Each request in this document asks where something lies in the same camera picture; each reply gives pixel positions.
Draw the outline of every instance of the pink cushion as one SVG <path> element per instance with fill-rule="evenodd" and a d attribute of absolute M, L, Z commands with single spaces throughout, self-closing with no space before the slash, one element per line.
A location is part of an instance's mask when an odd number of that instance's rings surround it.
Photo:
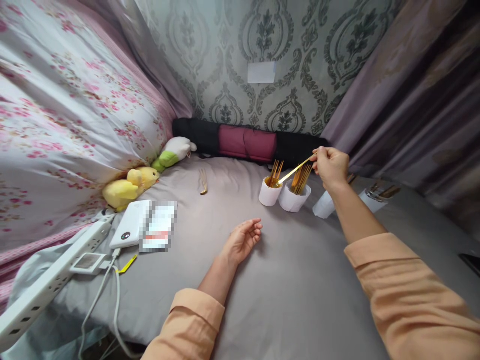
<path fill-rule="evenodd" d="M 277 149 L 275 133 L 245 127 L 221 125 L 218 140 L 220 154 L 262 163 L 271 163 Z"/>

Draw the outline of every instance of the person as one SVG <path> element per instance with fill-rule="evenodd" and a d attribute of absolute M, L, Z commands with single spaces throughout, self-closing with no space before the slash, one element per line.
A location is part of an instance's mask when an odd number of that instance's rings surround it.
<path fill-rule="evenodd" d="M 347 183 L 349 156 L 320 147 L 310 158 L 335 204 L 345 254 L 370 299 L 385 347 L 397 359 L 480 359 L 480 323 L 409 247 L 389 233 Z M 179 291 L 143 360 L 209 359 L 239 264 L 261 240 L 261 219 L 237 226 L 198 290 Z"/>

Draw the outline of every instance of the white cup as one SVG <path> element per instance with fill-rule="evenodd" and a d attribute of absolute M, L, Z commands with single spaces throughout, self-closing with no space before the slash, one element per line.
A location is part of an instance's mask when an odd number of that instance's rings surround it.
<path fill-rule="evenodd" d="M 362 199 L 365 205 L 368 206 L 374 214 L 389 203 L 388 200 L 383 199 L 382 197 L 372 198 L 371 196 L 373 195 L 368 193 L 368 189 L 365 189 L 360 194 L 360 199 Z"/>
<path fill-rule="evenodd" d="M 313 213 L 321 219 L 326 219 L 335 211 L 335 204 L 328 191 L 323 193 L 322 197 L 313 207 Z"/>
<path fill-rule="evenodd" d="M 312 189 L 310 186 L 305 185 L 301 195 L 294 194 L 290 190 L 293 181 L 291 179 L 286 183 L 285 189 L 280 194 L 279 202 L 283 210 L 290 213 L 298 213 L 312 193 Z"/>
<path fill-rule="evenodd" d="M 269 187 L 266 182 L 269 177 L 270 176 L 264 178 L 261 183 L 258 200 L 260 200 L 262 205 L 271 207 L 277 203 L 280 193 L 282 192 L 283 184 L 278 188 Z"/>

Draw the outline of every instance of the damask wallpaper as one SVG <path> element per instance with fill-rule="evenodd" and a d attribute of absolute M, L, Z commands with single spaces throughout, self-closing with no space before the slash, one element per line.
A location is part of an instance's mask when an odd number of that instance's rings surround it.
<path fill-rule="evenodd" d="M 319 136 L 400 0 L 136 0 L 198 118 Z M 275 61 L 272 84 L 248 63 Z"/>

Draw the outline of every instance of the power strip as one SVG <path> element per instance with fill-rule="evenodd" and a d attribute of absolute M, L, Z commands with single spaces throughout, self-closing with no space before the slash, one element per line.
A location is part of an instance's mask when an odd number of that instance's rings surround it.
<path fill-rule="evenodd" d="M 75 235 L 72 246 L 0 317 L 0 353 L 10 349 L 71 279 L 71 266 L 105 240 L 113 216 L 105 216 Z"/>

